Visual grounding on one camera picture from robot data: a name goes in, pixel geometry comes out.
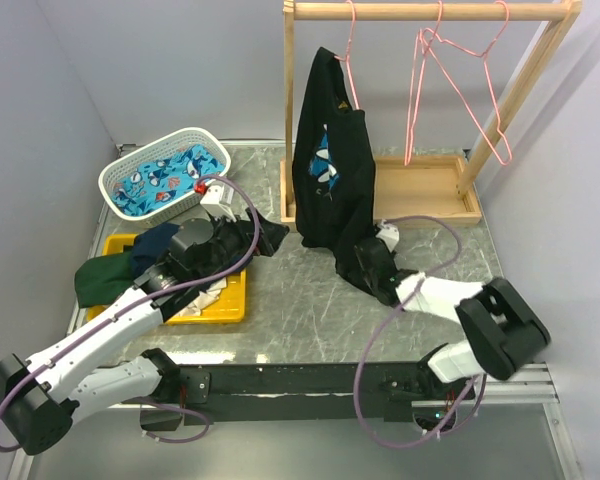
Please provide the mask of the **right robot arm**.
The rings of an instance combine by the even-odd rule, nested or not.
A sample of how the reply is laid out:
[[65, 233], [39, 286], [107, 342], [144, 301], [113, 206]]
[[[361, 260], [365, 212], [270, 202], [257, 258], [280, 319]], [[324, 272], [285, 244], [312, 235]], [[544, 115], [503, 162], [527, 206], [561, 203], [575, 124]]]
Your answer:
[[380, 239], [360, 242], [355, 254], [363, 279], [381, 303], [462, 328], [463, 340], [443, 344], [421, 360], [418, 387], [429, 398], [440, 398], [453, 382], [476, 375], [506, 381], [551, 343], [547, 327], [505, 278], [464, 282], [399, 269]]

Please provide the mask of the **black t shirt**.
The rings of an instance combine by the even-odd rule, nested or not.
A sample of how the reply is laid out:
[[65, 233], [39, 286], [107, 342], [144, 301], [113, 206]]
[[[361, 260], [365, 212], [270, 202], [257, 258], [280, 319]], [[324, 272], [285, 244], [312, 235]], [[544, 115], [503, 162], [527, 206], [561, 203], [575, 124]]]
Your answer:
[[351, 106], [340, 62], [321, 47], [307, 80], [292, 161], [296, 228], [303, 246], [330, 250], [336, 273], [370, 295], [354, 247], [377, 238], [375, 179], [365, 112]]

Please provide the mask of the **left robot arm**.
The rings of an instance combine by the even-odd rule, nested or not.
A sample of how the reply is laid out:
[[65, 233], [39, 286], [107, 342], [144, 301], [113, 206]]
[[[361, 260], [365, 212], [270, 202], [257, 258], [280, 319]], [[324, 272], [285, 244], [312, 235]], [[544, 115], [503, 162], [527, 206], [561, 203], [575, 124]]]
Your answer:
[[102, 363], [216, 281], [242, 270], [253, 256], [273, 256], [288, 233], [288, 227], [261, 215], [183, 223], [159, 245], [155, 262], [101, 314], [26, 360], [11, 354], [0, 361], [0, 424], [18, 448], [37, 455], [110, 405], [178, 399], [180, 367], [159, 348], [117, 367]]

